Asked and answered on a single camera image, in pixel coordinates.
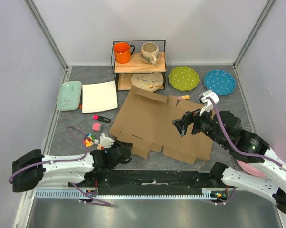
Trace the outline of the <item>brown cardboard box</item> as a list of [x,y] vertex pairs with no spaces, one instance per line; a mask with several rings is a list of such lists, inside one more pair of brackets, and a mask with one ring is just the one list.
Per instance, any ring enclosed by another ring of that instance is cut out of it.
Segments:
[[192,135],[192,126],[181,137],[172,124],[172,120],[180,118],[186,111],[200,108],[202,105],[196,102],[133,86],[109,133],[122,142],[132,143],[131,153],[143,158],[155,151],[190,165],[196,159],[208,161],[213,141],[203,133]]

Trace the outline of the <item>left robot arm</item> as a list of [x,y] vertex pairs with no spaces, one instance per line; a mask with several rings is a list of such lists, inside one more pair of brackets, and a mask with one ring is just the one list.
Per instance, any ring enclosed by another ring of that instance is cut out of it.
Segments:
[[9,183],[15,193],[37,186],[71,183],[90,187],[95,182],[94,173],[113,170],[118,164],[128,164],[132,146],[132,143],[115,140],[110,148],[70,156],[43,155],[40,149],[34,149],[12,163]]

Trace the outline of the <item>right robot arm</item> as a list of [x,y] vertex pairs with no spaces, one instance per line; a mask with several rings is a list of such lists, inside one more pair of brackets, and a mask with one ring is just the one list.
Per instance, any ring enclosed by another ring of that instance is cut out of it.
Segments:
[[242,129],[241,120],[230,111],[210,112],[201,109],[185,112],[181,119],[172,121],[181,136],[185,136],[189,125],[192,134],[203,133],[236,160],[249,164],[261,171],[268,180],[238,174],[235,169],[216,163],[210,174],[209,183],[214,187],[222,184],[243,188],[259,195],[286,214],[286,163],[283,162],[269,144],[255,133]]

